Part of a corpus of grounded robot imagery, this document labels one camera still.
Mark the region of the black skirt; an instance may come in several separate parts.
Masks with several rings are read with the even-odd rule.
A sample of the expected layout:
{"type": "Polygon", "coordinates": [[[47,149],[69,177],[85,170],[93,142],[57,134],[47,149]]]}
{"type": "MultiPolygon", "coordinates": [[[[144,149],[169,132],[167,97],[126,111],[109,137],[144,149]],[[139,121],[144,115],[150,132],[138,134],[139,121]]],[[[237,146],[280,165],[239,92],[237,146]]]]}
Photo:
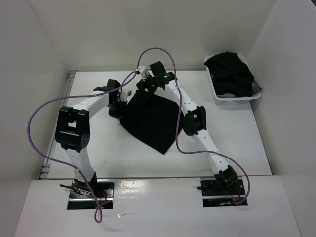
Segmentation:
{"type": "Polygon", "coordinates": [[[175,142],[178,112],[176,102],[137,90],[120,123],[136,139],[164,155],[175,142]]]}

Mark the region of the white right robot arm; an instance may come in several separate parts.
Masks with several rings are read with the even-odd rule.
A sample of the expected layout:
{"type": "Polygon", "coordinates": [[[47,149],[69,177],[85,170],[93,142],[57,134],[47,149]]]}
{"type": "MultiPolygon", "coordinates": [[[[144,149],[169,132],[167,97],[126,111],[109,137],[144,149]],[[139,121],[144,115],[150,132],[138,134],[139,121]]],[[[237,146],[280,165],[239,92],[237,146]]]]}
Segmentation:
{"type": "Polygon", "coordinates": [[[183,115],[179,119],[183,131],[200,144],[202,152],[207,154],[218,192],[229,193],[236,184],[238,176],[226,158],[220,155],[207,130],[205,107],[199,106],[190,98],[174,73],[168,73],[160,61],[151,64],[150,70],[151,72],[148,73],[146,66],[137,67],[136,73],[141,75],[141,80],[136,84],[137,88],[151,94],[162,88],[173,98],[181,109],[180,114],[183,115]]]}

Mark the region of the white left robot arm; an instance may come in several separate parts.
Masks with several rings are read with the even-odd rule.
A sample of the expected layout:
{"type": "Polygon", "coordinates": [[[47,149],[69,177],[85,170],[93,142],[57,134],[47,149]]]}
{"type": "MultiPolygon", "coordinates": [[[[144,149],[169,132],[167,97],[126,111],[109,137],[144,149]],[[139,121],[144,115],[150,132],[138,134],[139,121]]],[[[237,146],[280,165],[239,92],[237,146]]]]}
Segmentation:
{"type": "Polygon", "coordinates": [[[75,167],[75,189],[86,197],[98,193],[97,175],[91,166],[87,146],[90,141],[90,119],[104,107],[110,116],[120,120],[132,92],[122,89],[116,80],[108,80],[104,87],[97,87],[93,94],[80,103],[59,110],[55,140],[66,151],[70,164],[75,167]]]}

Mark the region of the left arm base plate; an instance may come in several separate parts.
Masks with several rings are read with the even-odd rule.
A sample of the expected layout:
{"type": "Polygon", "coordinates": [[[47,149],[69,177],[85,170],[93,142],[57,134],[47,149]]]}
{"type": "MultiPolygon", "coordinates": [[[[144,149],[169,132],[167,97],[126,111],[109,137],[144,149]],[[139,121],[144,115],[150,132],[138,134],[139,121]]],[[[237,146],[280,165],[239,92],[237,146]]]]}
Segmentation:
{"type": "MultiPolygon", "coordinates": [[[[89,188],[75,187],[74,180],[71,185],[60,184],[60,187],[69,190],[68,210],[97,209],[96,201],[89,188]]],[[[113,209],[114,187],[115,184],[111,180],[98,180],[95,195],[102,209],[113,209]]]]}

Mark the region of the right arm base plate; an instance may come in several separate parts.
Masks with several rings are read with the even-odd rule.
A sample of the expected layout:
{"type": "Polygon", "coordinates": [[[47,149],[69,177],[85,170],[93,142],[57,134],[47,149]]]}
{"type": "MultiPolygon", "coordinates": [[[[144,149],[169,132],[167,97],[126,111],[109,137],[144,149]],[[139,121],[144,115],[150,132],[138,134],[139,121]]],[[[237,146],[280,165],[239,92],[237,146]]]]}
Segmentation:
{"type": "Polygon", "coordinates": [[[238,181],[226,191],[221,191],[215,179],[204,179],[200,181],[197,189],[201,191],[203,207],[229,207],[236,206],[235,202],[245,197],[243,181],[238,181]]]}

